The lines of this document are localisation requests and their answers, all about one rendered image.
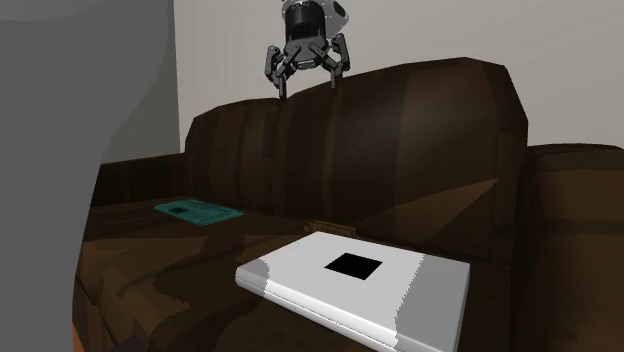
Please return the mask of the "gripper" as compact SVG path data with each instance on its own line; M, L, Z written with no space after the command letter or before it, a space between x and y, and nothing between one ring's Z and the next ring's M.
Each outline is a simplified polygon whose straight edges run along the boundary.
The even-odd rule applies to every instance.
M284 1L283 52L276 46L266 51L264 74L278 90L280 100L287 96L287 80L297 70L321 66L330 73L331 89L337 88L343 73L351 68L342 28L342 5L338 1Z

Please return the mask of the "brown leather sofa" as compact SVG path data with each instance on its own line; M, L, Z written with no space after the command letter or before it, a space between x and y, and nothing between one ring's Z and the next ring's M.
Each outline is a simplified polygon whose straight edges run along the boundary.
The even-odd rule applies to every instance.
M527 133L507 69L470 58L203 113L183 152L99 170L84 352L371 352L235 283L317 229L468 262L458 352L624 352L624 148ZM187 199L244 215L154 209Z

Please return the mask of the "teal flat book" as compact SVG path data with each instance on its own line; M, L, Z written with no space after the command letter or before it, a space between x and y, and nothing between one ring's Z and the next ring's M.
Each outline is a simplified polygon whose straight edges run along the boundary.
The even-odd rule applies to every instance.
M244 215L240 210L195 199L164 203L156 205L154 209L197 226L208 226Z

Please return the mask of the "white laptop with black square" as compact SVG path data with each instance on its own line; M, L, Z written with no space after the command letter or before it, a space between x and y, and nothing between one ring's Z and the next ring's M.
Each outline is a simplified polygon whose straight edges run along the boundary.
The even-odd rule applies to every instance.
M458 352L470 266L314 232L239 266L235 281L376 352Z

